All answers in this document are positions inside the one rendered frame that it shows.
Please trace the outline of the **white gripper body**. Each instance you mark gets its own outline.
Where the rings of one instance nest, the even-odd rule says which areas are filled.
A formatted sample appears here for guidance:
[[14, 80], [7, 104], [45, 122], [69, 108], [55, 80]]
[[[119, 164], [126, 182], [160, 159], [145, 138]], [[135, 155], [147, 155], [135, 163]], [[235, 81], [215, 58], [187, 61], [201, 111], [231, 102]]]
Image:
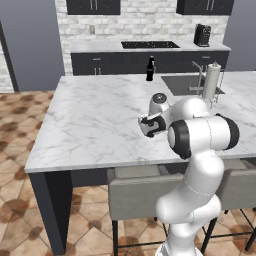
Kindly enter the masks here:
[[154, 131], [157, 128], [157, 125], [154, 121], [149, 120], [147, 116], [141, 116], [138, 118], [138, 125], [141, 129], [141, 132], [149, 138], [154, 137]]

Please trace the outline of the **dark cola bottle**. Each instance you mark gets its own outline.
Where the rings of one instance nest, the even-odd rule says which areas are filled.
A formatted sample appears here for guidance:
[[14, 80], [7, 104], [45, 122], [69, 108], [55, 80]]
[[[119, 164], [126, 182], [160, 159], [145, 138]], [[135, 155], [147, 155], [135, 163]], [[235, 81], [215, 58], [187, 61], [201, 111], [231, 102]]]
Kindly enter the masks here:
[[154, 71], [155, 71], [154, 56], [150, 56], [149, 62], [148, 62], [148, 65], [147, 65], [146, 81], [153, 81]]

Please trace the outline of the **dark grey sink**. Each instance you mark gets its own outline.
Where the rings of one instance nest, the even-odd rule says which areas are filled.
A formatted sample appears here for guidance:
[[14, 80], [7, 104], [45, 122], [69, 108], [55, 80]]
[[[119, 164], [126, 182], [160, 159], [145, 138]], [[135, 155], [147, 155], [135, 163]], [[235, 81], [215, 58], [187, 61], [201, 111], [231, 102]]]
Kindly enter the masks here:
[[[189, 91], [189, 86], [196, 87], [198, 84], [198, 75], [184, 76], [162, 76], [162, 80], [174, 96], [201, 95], [203, 90], [197, 94], [195, 91]], [[205, 76], [202, 76], [201, 87], [204, 87]]]

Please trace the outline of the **grey metal tap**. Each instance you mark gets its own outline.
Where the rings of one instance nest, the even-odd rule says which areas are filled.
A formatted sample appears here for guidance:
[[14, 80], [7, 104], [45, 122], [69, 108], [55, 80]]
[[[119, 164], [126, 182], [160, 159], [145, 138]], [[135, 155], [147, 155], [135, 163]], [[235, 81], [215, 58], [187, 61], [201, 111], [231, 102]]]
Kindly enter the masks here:
[[195, 91], [197, 94], [199, 94], [203, 90], [203, 88], [201, 87], [201, 81], [202, 81], [202, 76], [203, 76], [203, 66], [202, 65], [200, 66], [195, 61], [192, 61], [192, 65], [196, 66], [199, 69], [199, 78], [198, 78], [197, 86], [196, 87], [189, 86], [188, 90]]

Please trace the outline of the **dark base cupboard run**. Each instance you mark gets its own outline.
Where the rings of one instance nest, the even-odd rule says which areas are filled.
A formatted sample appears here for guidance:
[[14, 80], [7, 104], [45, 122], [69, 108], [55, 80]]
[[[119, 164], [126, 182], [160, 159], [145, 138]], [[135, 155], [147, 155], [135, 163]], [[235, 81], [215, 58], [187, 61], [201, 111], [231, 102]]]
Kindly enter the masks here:
[[211, 42], [209, 47], [199, 47], [188, 41], [174, 41], [177, 48], [124, 48], [117, 42], [77, 44], [71, 50], [74, 75], [145, 74], [149, 58], [154, 57], [156, 73], [197, 72], [195, 62], [206, 70], [217, 62], [226, 68], [231, 49], [221, 43]]

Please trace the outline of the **black hob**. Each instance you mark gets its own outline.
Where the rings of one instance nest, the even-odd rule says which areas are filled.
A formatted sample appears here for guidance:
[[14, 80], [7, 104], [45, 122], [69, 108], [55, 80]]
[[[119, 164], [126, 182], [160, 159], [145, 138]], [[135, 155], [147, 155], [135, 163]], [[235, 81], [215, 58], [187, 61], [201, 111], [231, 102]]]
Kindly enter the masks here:
[[180, 48], [172, 41], [122, 41], [124, 49], [160, 49], [160, 48]]

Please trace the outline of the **grey stool with black legs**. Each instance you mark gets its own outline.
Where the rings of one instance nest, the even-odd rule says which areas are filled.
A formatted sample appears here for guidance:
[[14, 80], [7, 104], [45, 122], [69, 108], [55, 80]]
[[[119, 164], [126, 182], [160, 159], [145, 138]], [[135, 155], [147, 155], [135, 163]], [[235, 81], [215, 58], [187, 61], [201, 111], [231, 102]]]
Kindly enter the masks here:
[[248, 251], [256, 240], [256, 226], [253, 226], [243, 208], [252, 208], [256, 212], [256, 157], [232, 159], [229, 162], [231, 169], [224, 172], [224, 177], [217, 190], [224, 213], [239, 209], [252, 228], [249, 232], [233, 233], [233, 236], [250, 235], [245, 246]]
[[157, 219], [156, 201], [182, 181], [186, 164], [115, 167], [107, 170], [113, 252], [118, 256], [120, 220]]

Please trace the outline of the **black coffee machine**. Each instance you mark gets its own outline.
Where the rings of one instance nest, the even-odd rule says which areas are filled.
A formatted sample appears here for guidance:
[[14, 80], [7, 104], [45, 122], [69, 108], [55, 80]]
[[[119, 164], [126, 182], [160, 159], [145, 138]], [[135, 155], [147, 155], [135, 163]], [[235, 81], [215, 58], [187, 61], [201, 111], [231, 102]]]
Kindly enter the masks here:
[[194, 44], [199, 47], [208, 47], [211, 27], [208, 25], [197, 24], [195, 28]]

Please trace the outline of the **dark kitchen island base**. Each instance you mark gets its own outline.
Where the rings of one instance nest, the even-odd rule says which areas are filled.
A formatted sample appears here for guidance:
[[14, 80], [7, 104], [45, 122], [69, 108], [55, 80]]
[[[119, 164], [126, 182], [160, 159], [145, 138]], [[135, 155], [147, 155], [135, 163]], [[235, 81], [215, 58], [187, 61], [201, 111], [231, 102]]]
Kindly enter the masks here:
[[54, 255], [66, 252], [73, 188], [107, 184], [107, 169], [30, 173], [29, 178]]

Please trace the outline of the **dark wall cupboard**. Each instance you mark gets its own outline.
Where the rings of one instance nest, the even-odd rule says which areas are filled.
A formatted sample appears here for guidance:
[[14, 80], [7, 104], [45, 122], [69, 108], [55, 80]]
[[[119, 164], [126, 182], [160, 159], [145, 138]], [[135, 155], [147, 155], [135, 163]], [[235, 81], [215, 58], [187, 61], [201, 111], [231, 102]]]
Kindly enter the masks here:
[[120, 15], [121, 0], [66, 0], [69, 15]]
[[234, 0], [177, 0], [176, 12], [181, 15], [230, 16]]

